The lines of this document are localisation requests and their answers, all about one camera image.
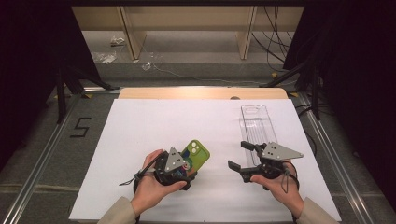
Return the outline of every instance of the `black cable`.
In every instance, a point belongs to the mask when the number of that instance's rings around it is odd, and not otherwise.
[[[290,40],[292,40],[292,39],[293,39],[293,37],[291,37],[291,35],[289,34],[289,32],[286,32],[286,34],[288,34],[288,36],[289,36]]]
[[[253,33],[251,33],[251,34],[253,35],[253,37],[254,37],[254,39],[256,40],[256,42],[260,45],[260,47],[262,47],[262,49],[264,49],[267,53],[270,53],[272,56],[276,57],[276,58],[277,58],[278,60],[280,60],[282,63],[285,62],[285,60],[283,60],[283,59],[277,57],[271,50],[269,50],[268,48],[266,48],[266,47],[256,38],[256,36],[255,36]]]
[[[299,107],[303,107],[303,106],[311,106],[311,104],[308,104],[308,105],[297,105],[297,106],[295,106],[294,108],[299,108]]]
[[[290,161],[282,161],[282,163],[288,163],[288,164],[290,164],[290,165],[293,167],[294,171],[296,172],[296,175],[294,176],[294,175],[292,175],[292,174],[289,174],[289,176],[296,182],[296,184],[297,184],[297,190],[299,190],[299,189],[300,189],[300,182],[298,181],[298,176],[297,176],[297,169],[296,169],[296,167],[295,167],[294,164],[291,163]],[[297,217],[295,217],[294,214],[291,214],[291,218],[292,218],[292,220],[293,220],[293,223],[297,223]]]
[[[301,112],[298,114],[298,117],[302,116],[304,113],[308,112],[308,111],[311,110],[311,109],[312,109],[312,106],[309,106],[308,108],[304,109],[303,111],[301,111]]]
[[[279,33],[278,33],[278,31],[277,31],[277,14],[278,14],[278,11],[279,11],[279,7],[278,7],[278,6],[274,7],[274,11],[275,11],[275,12],[274,12],[274,13],[275,13],[275,23],[272,22],[272,20],[271,20],[269,14],[268,14],[268,12],[267,12],[266,7],[264,7],[264,11],[265,11],[265,14],[266,14],[266,16],[267,16],[267,18],[268,18],[268,20],[269,20],[269,22],[271,23],[271,26],[272,26],[272,28],[273,28],[273,35],[271,36],[271,41],[274,41],[272,38],[273,38],[274,34],[276,34],[278,42],[281,43],[281,44],[283,45],[282,39],[280,38]],[[283,52],[282,46],[279,45],[279,47],[280,47],[280,50],[282,51],[283,56],[286,57],[285,53]]]
[[[280,183],[281,188],[283,189],[283,191],[284,191],[285,193],[288,193],[288,192],[289,192],[289,176],[290,176],[290,177],[296,182],[296,184],[297,184],[297,189],[299,189],[299,188],[300,188],[300,182],[299,182],[298,179],[297,179],[297,169],[296,169],[296,167],[295,167],[291,162],[289,162],[289,161],[282,161],[282,163],[289,163],[289,164],[293,167],[294,171],[296,172],[296,175],[292,175],[292,174],[290,173],[289,168],[287,168],[287,171],[288,171],[288,172],[286,172],[286,171],[284,170],[285,168],[282,170],[282,169],[279,169],[279,168],[277,168],[277,167],[273,167],[272,169],[274,169],[274,170],[276,170],[276,171],[278,171],[278,172],[280,172],[280,173],[283,173],[282,181],[281,181],[281,183]],[[286,189],[283,187],[283,183],[284,183],[285,177],[286,177]]]
[[[134,180],[139,181],[139,180],[145,175],[145,173],[146,173],[146,171],[149,169],[149,167],[150,167],[152,164],[154,164],[154,162],[156,162],[156,161],[163,155],[163,153],[161,153],[161,154],[158,155],[154,160],[152,160],[143,170],[137,172],[137,173],[134,175],[134,178],[132,178],[131,180],[128,180],[128,181],[126,181],[126,182],[123,182],[123,183],[119,184],[119,186],[130,185],[130,184],[132,183],[132,181],[134,181]]]
[[[272,41],[270,41],[269,44],[268,44],[268,49],[271,47],[271,42],[272,42]],[[270,68],[271,68],[272,70],[274,70],[274,71],[277,71],[277,72],[284,72],[284,71],[275,69],[275,68],[270,64],[270,61],[269,61],[268,58],[269,58],[269,57],[268,57],[268,51],[267,51],[267,64],[268,64],[268,66],[270,66]]]
[[[271,40],[271,38],[270,38],[268,35],[266,35],[265,32],[262,32],[262,34],[265,35],[265,37],[267,37],[269,40]],[[271,40],[271,41],[274,42],[274,43],[276,43],[276,44],[278,44],[278,45],[282,45],[283,47],[286,47],[286,48],[289,48],[289,47],[290,47],[289,45],[276,42],[275,40]]]

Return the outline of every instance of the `white paper sheet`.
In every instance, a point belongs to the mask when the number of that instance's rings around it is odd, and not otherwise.
[[[291,221],[290,211],[269,191],[228,168],[227,161],[247,167],[240,147],[241,105],[265,105],[280,145],[304,153],[293,160],[300,192],[341,220],[325,185],[303,128],[290,100],[115,100],[108,115],[70,219],[98,220],[120,197],[133,197],[133,184],[119,184],[142,168],[155,149],[181,151],[192,139],[211,153],[191,182],[146,211],[142,221],[276,222]]]

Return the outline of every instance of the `green phone case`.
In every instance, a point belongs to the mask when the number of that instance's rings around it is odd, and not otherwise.
[[[182,168],[185,170],[186,176],[190,176],[204,165],[209,159],[210,153],[198,140],[194,139],[181,152],[181,157],[186,162]]]

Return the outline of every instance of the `clear plastic box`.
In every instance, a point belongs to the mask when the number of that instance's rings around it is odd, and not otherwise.
[[[277,143],[274,128],[265,105],[242,105],[239,123],[244,141],[259,145],[269,142]],[[246,153],[249,166],[260,164],[256,151],[246,150]]]

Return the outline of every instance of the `sleeve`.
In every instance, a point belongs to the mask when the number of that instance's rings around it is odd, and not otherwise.
[[[121,197],[107,210],[98,224],[135,224],[135,219],[131,203],[127,198]]]
[[[314,224],[314,223],[338,223],[323,208],[314,203],[309,198],[305,198],[304,209],[297,219],[298,224]]]

